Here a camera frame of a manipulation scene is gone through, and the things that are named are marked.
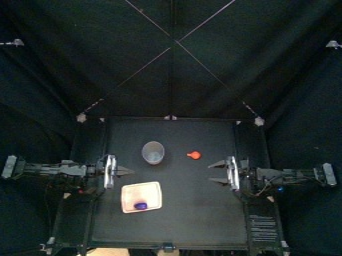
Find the orange object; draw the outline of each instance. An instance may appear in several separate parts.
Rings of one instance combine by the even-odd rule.
[[[198,160],[202,155],[198,151],[193,151],[191,153],[187,153],[187,156],[191,157],[194,160]]]

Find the white tray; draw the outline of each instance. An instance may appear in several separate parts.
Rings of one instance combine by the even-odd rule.
[[[146,203],[147,209],[135,209],[134,205],[137,203]],[[145,212],[162,208],[162,190],[159,182],[154,181],[123,186],[122,207],[125,213]]]

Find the wire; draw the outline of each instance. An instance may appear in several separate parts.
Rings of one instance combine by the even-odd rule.
[[[50,185],[51,185],[51,181],[48,182],[48,184],[46,186],[44,203],[46,203],[46,208],[47,208],[47,213],[48,213],[48,234],[50,234],[50,237],[51,237],[52,236],[51,211],[50,211],[48,200],[47,200],[47,194],[48,194]]]
[[[271,187],[271,182],[277,179],[282,178],[282,175],[273,177],[269,181],[266,180],[265,182],[265,187],[262,188],[262,190],[257,193],[253,194],[254,196],[261,196],[261,194],[266,191],[266,189],[269,189]]]

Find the purple object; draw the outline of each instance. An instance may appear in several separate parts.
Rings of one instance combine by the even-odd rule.
[[[135,208],[137,210],[146,210],[146,209],[147,209],[147,203],[137,203],[137,204],[134,205],[134,208]]]

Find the black table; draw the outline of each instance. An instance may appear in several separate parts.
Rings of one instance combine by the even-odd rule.
[[[149,141],[159,141],[166,149],[163,162],[151,166],[142,157]],[[202,158],[187,157],[199,151]],[[269,167],[263,132],[253,123],[205,120],[131,120],[110,119],[104,123],[90,120],[82,124],[72,150],[72,160],[96,162],[99,157],[116,155],[119,165],[135,170],[135,174],[118,178],[115,188],[83,211],[76,213],[64,207],[67,217],[56,234],[68,244],[91,247],[162,248],[171,245],[186,249],[247,250],[246,216],[242,202],[229,187],[209,181],[225,178],[225,169],[207,166],[227,156],[249,157],[254,166]],[[127,184],[158,181],[163,193],[163,207],[158,210],[125,214],[120,190]],[[74,225],[78,230],[62,226]],[[87,225],[80,227],[80,219]]]

